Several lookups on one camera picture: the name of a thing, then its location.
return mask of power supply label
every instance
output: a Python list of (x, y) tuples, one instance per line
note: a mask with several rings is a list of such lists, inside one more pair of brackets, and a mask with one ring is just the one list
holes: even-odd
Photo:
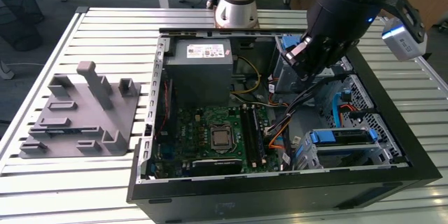
[(225, 58), (225, 45), (189, 45), (187, 58)]

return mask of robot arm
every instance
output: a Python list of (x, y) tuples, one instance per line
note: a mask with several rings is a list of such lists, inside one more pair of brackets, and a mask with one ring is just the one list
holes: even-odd
[[(425, 54), (425, 25), (409, 0), (315, 0), (307, 13), (309, 29), (302, 42), (283, 54), (306, 85), (358, 45), (382, 9), (397, 16), (383, 32), (397, 57), (406, 60)], [(221, 0), (215, 18), (223, 28), (257, 27), (255, 0)]]
[(397, 16), (383, 33), (397, 57), (406, 60), (425, 53), (425, 25), (407, 0), (317, 0), (302, 42), (283, 55), (306, 83), (358, 45), (382, 9)]

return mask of yellow wire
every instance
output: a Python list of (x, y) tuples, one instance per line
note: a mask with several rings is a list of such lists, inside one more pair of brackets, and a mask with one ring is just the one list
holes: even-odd
[(254, 88), (249, 89), (249, 90), (241, 90), (241, 91), (233, 91), (231, 94), (246, 94), (246, 93), (250, 93), (253, 92), (254, 90), (258, 89), (258, 87), (261, 86), (261, 82), (262, 82), (262, 76), (261, 76), (261, 73), (259, 73), (259, 70), (258, 68), (254, 66), (254, 64), (249, 61), (249, 59), (246, 59), (245, 57), (239, 56), (239, 58), (242, 58), (250, 65), (251, 67), (254, 68), (255, 72), (258, 73), (258, 84), (255, 85)]

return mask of sticker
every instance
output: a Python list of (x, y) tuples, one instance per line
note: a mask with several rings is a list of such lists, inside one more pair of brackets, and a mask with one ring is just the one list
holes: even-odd
[(289, 154), (287, 153), (285, 153), (283, 152), (283, 160), (287, 162), (287, 164), (290, 164), (290, 162), (291, 162), (291, 158), (290, 158), (290, 156), (289, 156)]
[(189, 45), (187, 58), (225, 58), (225, 45)]
[(270, 87), (270, 93), (275, 93), (275, 85), (270, 84), (269, 87)]
[(291, 143), (293, 144), (299, 144), (301, 140), (302, 140), (302, 138), (299, 136), (295, 136)]

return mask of wastebasket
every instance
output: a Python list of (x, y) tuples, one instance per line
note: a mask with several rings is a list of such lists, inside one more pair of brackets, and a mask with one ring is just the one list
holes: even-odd
[(43, 38), (34, 24), (22, 20), (17, 13), (23, 13), (21, 6), (0, 7), (0, 37), (18, 51), (38, 48)]
[(26, 22), (38, 24), (45, 20), (37, 0), (2, 0), (9, 7), (14, 7), (11, 11)]

